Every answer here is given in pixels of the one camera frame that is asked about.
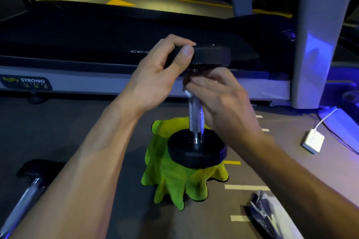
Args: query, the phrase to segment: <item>yellow-green towel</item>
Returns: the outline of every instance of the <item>yellow-green towel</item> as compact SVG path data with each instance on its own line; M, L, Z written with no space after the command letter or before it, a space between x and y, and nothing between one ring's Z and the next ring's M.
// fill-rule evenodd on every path
M147 168L141 180L144 186L158 185L155 203L160 203L164 195L169 194L174 205L181 211L184 208L185 192L195 201L204 200L208 196L206 181L209 178L222 182L228 180L228 172L223 162L206 169L191 169L171 159L167 141L173 133L188 128L188 125L188 117L157 120L152 124L153 137L145 156Z

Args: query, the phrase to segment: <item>hand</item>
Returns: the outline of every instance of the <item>hand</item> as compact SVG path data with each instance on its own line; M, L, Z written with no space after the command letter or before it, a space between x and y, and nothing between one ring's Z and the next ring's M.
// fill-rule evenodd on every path
M171 92L176 78L191 63L196 43L170 34L161 39L141 60L123 92L116 101L125 104L125 109L143 114L161 104ZM183 46L168 68L163 69L168 54L176 46Z
M206 124L229 146L238 137L263 134L248 94L227 68L191 77L186 90L202 102Z

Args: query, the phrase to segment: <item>yellow triangle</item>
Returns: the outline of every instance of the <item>yellow triangle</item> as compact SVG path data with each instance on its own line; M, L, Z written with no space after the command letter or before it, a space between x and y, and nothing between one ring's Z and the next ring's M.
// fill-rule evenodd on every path
M131 4L122 0L111 0L107 2L107 5L115 5L115 6L136 6L135 4Z

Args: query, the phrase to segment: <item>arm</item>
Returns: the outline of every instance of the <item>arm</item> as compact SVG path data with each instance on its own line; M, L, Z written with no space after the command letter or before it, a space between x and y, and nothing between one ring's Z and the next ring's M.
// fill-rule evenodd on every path
M248 94L228 69L193 77L186 89L203 102L207 125L263 179L303 237L358 236L359 209L263 133Z
M166 99L175 79L191 62L191 45L195 43L174 35L157 43L11 239L105 238L132 132L145 111ZM184 47L164 70L175 46Z

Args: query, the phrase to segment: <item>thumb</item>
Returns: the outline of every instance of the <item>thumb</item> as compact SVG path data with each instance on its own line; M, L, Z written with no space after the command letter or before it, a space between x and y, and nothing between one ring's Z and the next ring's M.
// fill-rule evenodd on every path
M190 45L182 47L172 64L164 70L164 73L173 78L174 81L190 65L194 52L193 47Z

